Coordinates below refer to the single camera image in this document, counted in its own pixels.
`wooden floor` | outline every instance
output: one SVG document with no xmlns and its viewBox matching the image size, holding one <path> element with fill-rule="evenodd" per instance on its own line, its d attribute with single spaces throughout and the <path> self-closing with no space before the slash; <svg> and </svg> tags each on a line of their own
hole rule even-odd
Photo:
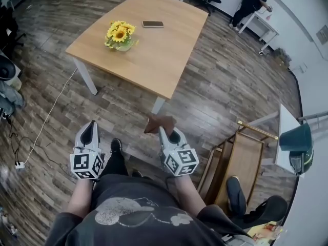
<svg viewBox="0 0 328 246">
<path fill-rule="evenodd" d="M 24 47 L 16 47 L 13 60 L 22 68 L 22 94 L 27 101 L 17 110 L 13 131 L 35 140 L 64 83 L 75 69 L 65 49 L 93 22 L 125 0 L 26 0 L 15 11 Z M 271 56 L 259 56 L 260 43 L 248 32 L 230 30 L 219 12 L 208 18 L 190 56 L 173 98 L 161 114 L 173 115 L 201 164 L 193 174 L 197 183 L 209 150 L 237 129 L 236 121 L 253 121 L 278 110 L 283 103 L 300 115 L 297 87 L 292 76 L 279 69 Z M 101 148 L 109 157 L 110 141 L 123 141 L 129 168 L 161 180 L 159 142 L 143 134 L 146 114 L 156 96 L 97 68 L 88 67 L 98 89 L 93 96 L 76 72 L 46 123 L 26 169 L 14 169 L 8 138 L 1 122 L 0 206 L 20 231 L 15 245 L 43 245 L 51 224 L 66 205 L 76 180 L 69 169 L 69 154 L 76 132 L 97 121 Z M 274 132 L 277 123 L 266 125 Z M 24 139 L 19 150 L 25 161 L 32 143 Z M 277 194 L 290 200 L 295 178 L 259 176 L 250 209 Z"/>
</svg>

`brown leather object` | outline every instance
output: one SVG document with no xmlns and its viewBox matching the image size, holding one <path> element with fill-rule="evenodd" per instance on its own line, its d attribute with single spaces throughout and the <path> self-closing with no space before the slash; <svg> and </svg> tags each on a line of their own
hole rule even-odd
<svg viewBox="0 0 328 246">
<path fill-rule="evenodd" d="M 149 122 L 144 133 L 157 134 L 159 127 L 162 126 L 168 136 L 171 136 L 176 120 L 172 116 L 158 116 L 153 113 L 148 113 Z"/>
</svg>

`smartphone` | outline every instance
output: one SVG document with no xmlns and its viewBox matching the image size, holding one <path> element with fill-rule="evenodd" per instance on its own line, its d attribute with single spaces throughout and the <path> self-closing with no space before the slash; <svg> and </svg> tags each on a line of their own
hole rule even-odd
<svg viewBox="0 0 328 246">
<path fill-rule="evenodd" d="M 143 27 L 164 27 L 161 21 L 142 21 Z"/>
</svg>

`power strip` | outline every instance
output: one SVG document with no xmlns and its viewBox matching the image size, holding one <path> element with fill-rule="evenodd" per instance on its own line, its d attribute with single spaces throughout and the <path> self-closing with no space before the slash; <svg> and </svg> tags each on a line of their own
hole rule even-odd
<svg viewBox="0 0 328 246">
<path fill-rule="evenodd" d="M 24 162 L 15 162 L 15 167 L 16 169 L 24 169 L 25 168 L 25 163 Z"/>
</svg>

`sneaker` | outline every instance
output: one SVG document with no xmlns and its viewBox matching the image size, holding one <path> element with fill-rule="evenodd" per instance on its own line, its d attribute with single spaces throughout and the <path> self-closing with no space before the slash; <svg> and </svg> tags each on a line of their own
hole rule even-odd
<svg viewBox="0 0 328 246">
<path fill-rule="evenodd" d="M 132 177 L 142 178 L 142 173 L 136 169 L 133 169 Z"/>
<path fill-rule="evenodd" d="M 118 138 L 114 138 L 111 142 L 111 153 L 122 151 L 122 142 Z"/>
<path fill-rule="evenodd" d="M 229 27 L 230 27 L 231 29 L 235 30 L 236 32 L 239 32 L 239 30 L 240 30 L 238 27 L 234 27 L 234 26 L 232 25 L 232 23 L 229 24 Z"/>
<path fill-rule="evenodd" d="M 235 216 L 243 216 L 247 211 L 247 204 L 237 176 L 227 179 L 227 193 L 229 209 Z"/>
</svg>

